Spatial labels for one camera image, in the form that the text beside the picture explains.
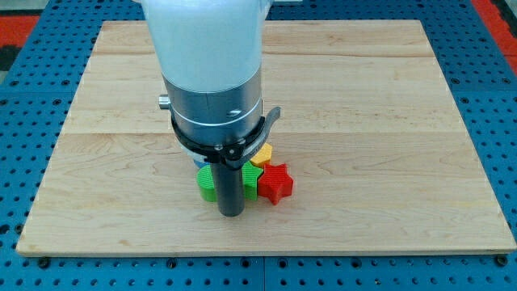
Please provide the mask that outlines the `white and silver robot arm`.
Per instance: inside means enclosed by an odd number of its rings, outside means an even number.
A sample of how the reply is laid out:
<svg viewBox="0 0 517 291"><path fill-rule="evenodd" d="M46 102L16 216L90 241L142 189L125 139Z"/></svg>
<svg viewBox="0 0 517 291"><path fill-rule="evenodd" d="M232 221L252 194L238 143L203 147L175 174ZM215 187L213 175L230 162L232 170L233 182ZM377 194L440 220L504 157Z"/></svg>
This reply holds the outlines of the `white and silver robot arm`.
<svg viewBox="0 0 517 291"><path fill-rule="evenodd" d="M262 116L266 0L141 0L170 99L174 133L192 152L254 154Z"/></svg>

